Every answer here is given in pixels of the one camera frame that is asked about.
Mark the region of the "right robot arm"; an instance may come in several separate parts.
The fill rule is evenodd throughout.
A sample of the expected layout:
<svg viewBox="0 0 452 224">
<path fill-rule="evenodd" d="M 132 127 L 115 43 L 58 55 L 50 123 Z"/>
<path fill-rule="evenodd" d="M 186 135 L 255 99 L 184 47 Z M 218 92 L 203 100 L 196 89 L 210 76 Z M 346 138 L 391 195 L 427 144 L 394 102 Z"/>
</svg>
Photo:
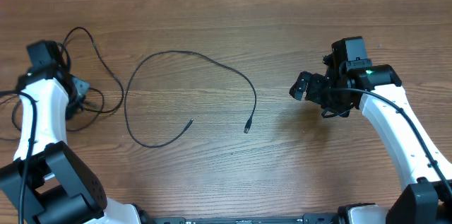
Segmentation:
<svg viewBox="0 0 452 224">
<path fill-rule="evenodd" d="M 323 118 L 360 110 L 385 145 L 402 193 L 390 208 L 350 204 L 315 223 L 450 223 L 451 162 L 416 117 L 395 70 L 373 65 L 360 36 L 338 40 L 331 49 L 323 58 L 325 75 L 301 72 L 289 94 L 320 105 Z"/>
</svg>

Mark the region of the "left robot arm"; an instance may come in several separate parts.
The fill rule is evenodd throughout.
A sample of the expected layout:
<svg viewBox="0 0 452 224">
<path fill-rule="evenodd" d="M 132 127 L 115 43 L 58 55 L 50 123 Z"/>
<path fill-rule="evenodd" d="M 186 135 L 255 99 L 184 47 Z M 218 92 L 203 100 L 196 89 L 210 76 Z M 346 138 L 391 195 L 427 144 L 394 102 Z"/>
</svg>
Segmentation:
<svg viewBox="0 0 452 224">
<path fill-rule="evenodd" d="M 79 96 L 58 43 L 28 45 L 32 62 L 14 95 L 23 105 L 13 162 L 1 169 L 1 190 L 19 223 L 151 223 L 134 204 L 107 197 L 90 168 L 68 147 L 66 109 Z"/>
</svg>

